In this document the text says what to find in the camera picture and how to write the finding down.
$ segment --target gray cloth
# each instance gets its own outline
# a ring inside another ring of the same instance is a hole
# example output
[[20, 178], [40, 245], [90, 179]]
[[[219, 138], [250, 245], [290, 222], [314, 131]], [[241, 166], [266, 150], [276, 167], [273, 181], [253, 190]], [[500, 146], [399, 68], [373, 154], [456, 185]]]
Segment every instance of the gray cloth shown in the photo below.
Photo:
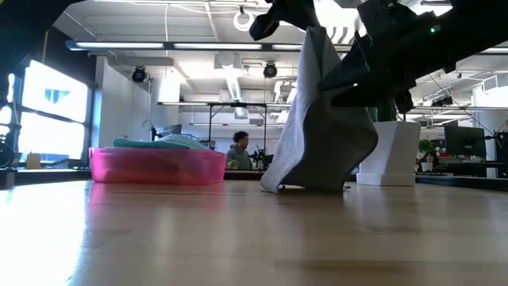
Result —
[[230, 162], [232, 160], [238, 162], [238, 169], [252, 170], [252, 161], [251, 158], [248, 157], [247, 150], [238, 148], [236, 144], [231, 145], [231, 149], [228, 151], [227, 161]]
[[261, 179], [266, 191], [278, 193], [281, 184], [342, 191], [347, 176], [374, 150], [378, 135], [367, 108], [331, 107], [339, 91], [318, 89], [340, 61], [325, 29], [307, 29], [298, 93], [273, 162]]

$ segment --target black monitor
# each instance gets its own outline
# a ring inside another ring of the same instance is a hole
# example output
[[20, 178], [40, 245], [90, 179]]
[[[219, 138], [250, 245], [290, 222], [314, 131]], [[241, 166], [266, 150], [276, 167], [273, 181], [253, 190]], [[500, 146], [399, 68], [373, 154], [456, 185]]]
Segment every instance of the black monitor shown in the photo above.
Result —
[[169, 132], [169, 134], [181, 134], [182, 133], [182, 125], [177, 124], [177, 125], [169, 126], [167, 131]]
[[445, 126], [446, 153], [450, 155], [487, 156], [485, 133], [482, 128]]

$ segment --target cable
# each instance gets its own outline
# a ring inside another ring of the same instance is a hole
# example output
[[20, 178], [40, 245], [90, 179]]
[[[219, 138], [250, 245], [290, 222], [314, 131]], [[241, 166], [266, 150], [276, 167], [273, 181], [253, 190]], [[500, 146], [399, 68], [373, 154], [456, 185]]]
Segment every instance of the cable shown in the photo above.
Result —
[[[444, 92], [447, 96], [449, 96], [449, 97], [452, 99], [453, 103], [455, 103], [455, 104], [456, 104], [457, 106], [459, 106], [459, 107], [462, 107], [462, 106], [460, 106], [460, 104], [459, 104], [457, 101], [455, 101], [455, 99], [453, 99], [452, 95], [450, 95], [447, 91], [445, 91], [445, 89], [444, 89], [443, 87], [441, 87], [441, 85], [440, 85], [439, 83], [437, 83], [437, 81], [436, 81], [436, 80], [435, 80], [435, 79], [434, 79], [434, 78], [433, 78], [430, 74], [429, 74], [429, 78], [430, 78], [430, 79], [431, 79], [431, 80], [432, 80], [432, 81], [433, 81], [433, 82], [434, 82], [434, 83], [435, 83], [435, 84], [436, 84], [436, 85], [437, 85], [437, 86], [441, 89], [441, 91], [443, 91], [443, 92]], [[462, 111], [463, 111], [465, 114], [469, 115], [469, 117], [471, 117], [471, 119], [472, 119], [473, 121], [475, 121], [476, 123], [478, 123], [478, 125], [480, 125], [480, 126], [481, 126], [484, 130], [486, 130], [486, 131], [487, 131], [490, 135], [492, 135], [492, 137], [494, 137], [494, 138], [495, 138], [495, 141], [498, 143], [499, 148], [501, 148], [501, 149], [502, 149], [502, 145], [501, 145], [501, 143], [499, 142], [498, 138], [496, 138], [495, 134], [494, 134], [494, 133], [492, 133], [492, 131], [490, 131], [490, 130], [489, 130], [487, 127], [485, 127], [485, 126], [484, 126], [484, 125], [483, 125], [483, 124], [482, 124], [482, 123], [481, 123], [478, 119], [476, 119], [474, 116], [472, 116], [472, 114], [470, 114], [470, 113], [469, 113], [469, 112], [468, 112], [465, 108], [463, 108], [463, 109], [462, 109]], [[487, 155], [488, 155], [490, 158], [492, 158], [493, 160], [496, 160], [496, 159], [495, 159], [493, 156], [491, 156], [490, 154], [487, 154]]]
[[180, 8], [180, 9], [187, 10], [189, 12], [198, 13], [198, 14], [236, 14], [238, 12], [237, 10], [235, 10], [235, 11], [206, 12], [206, 11], [193, 10], [191, 8], [187, 8], [185, 6], [180, 6], [180, 5], [171, 5], [171, 7]]

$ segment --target desk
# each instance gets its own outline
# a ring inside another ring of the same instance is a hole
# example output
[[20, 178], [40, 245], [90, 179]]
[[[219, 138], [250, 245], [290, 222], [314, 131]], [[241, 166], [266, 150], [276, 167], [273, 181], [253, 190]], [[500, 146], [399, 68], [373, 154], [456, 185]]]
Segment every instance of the desk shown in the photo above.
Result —
[[[0, 284], [508, 285], [505, 194], [260, 189], [245, 181], [17, 187], [0, 200], [10, 242]], [[35, 272], [44, 275], [19, 275]]]
[[475, 176], [480, 178], [487, 177], [487, 168], [502, 168], [503, 163], [499, 162], [487, 162], [487, 163], [475, 163], [475, 162], [459, 162], [459, 163], [448, 163], [446, 170], [453, 173], [454, 176]]

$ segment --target wall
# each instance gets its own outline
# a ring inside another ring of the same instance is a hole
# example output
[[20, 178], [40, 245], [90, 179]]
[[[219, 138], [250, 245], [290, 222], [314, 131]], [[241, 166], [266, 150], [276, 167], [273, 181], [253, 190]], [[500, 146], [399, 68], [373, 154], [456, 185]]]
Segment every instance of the wall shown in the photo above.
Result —
[[[179, 123], [182, 124], [182, 133], [192, 134], [196, 137], [208, 139], [208, 126], [190, 126], [190, 123], [208, 123], [209, 113], [182, 112], [179, 114]], [[259, 114], [250, 112], [250, 118], [260, 118]], [[235, 123], [248, 124], [248, 120], [235, 120], [233, 112], [218, 113], [214, 116], [212, 123]], [[269, 120], [268, 124], [275, 124], [275, 121]], [[279, 143], [282, 128], [267, 128], [267, 154], [275, 153]], [[226, 153], [230, 145], [233, 144], [233, 135], [237, 131], [249, 133], [248, 152], [253, 153], [264, 146], [264, 128], [259, 126], [212, 126], [212, 139], [216, 141], [216, 150]]]
[[151, 95], [98, 57], [92, 118], [94, 147], [111, 146], [116, 138], [149, 141], [150, 126], [142, 127], [148, 119]]
[[150, 101], [150, 120], [155, 127], [166, 127], [179, 124], [179, 115], [177, 106], [160, 106], [159, 93], [162, 79], [154, 79], [150, 86], [152, 98]]

